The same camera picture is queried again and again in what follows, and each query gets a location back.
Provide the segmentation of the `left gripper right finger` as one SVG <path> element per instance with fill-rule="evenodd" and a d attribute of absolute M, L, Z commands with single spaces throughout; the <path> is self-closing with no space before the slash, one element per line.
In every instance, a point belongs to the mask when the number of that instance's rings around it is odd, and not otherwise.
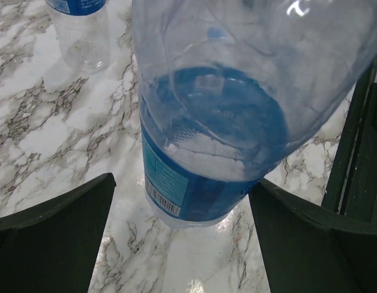
<path fill-rule="evenodd" d="M 377 225 L 265 179 L 249 202 L 271 292 L 377 292 Z"/>

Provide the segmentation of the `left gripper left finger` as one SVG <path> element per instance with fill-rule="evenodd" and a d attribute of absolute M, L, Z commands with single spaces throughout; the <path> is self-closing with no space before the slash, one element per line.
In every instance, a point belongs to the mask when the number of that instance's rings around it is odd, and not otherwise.
<path fill-rule="evenodd" d="M 87 292 L 116 183 L 112 173 L 0 218 L 0 292 Z"/>

